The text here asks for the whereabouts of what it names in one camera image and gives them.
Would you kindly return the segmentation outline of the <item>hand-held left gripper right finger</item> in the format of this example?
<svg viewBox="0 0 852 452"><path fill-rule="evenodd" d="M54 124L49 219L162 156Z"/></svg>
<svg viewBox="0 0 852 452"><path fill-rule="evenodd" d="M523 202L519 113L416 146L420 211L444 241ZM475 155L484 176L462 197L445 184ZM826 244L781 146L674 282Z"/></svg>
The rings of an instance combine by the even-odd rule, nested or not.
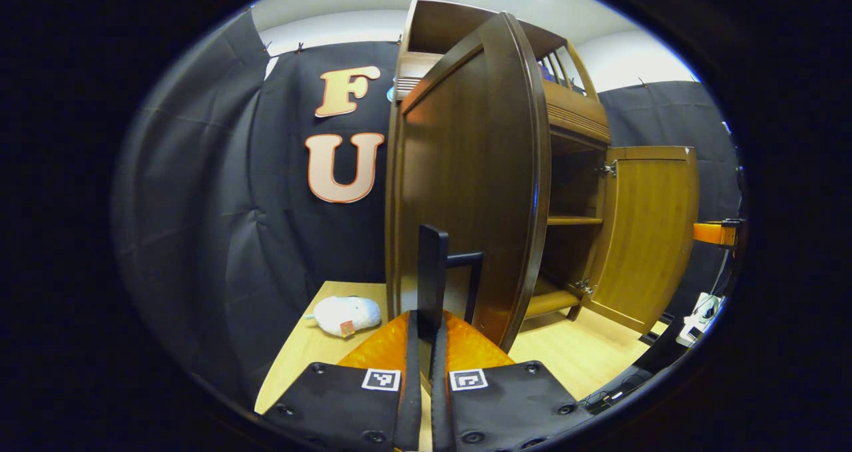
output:
<svg viewBox="0 0 852 452"><path fill-rule="evenodd" d="M511 360L444 312L430 374L435 451L521 451L556 443L592 419L541 361Z"/></svg>

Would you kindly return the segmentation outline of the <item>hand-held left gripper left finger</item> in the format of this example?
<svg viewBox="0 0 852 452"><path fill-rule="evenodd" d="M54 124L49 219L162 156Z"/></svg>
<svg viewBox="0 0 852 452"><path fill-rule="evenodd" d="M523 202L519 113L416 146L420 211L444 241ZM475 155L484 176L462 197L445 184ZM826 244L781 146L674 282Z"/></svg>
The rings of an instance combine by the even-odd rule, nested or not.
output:
<svg viewBox="0 0 852 452"><path fill-rule="evenodd" d="M392 319L336 363L313 361L264 418L314 451L416 450L422 419L417 316Z"/></svg>

